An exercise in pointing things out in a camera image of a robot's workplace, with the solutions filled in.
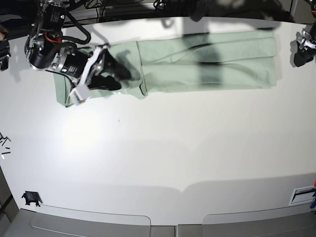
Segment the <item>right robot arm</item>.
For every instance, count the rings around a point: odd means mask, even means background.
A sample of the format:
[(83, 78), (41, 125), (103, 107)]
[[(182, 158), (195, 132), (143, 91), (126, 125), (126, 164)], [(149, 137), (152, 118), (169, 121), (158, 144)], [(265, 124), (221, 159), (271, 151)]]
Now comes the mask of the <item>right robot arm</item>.
[(138, 79), (110, 45), (88, 46), (91, 34), (71, 14), (64, 0), (39, 0), (32, 32), (25, 43), (30, 66), (65, 76), (75, 92), (122, 89)]

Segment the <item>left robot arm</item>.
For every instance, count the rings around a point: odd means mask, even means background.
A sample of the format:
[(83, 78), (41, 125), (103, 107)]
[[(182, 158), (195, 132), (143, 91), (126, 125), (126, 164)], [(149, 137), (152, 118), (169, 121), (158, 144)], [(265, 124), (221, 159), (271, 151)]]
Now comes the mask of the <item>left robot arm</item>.
[(294, 23), (303, 24), (296, 34), (297, 51), (293, 62), (301, 67), (316, 58), (316, 1), (294, 0), (291, 16)]

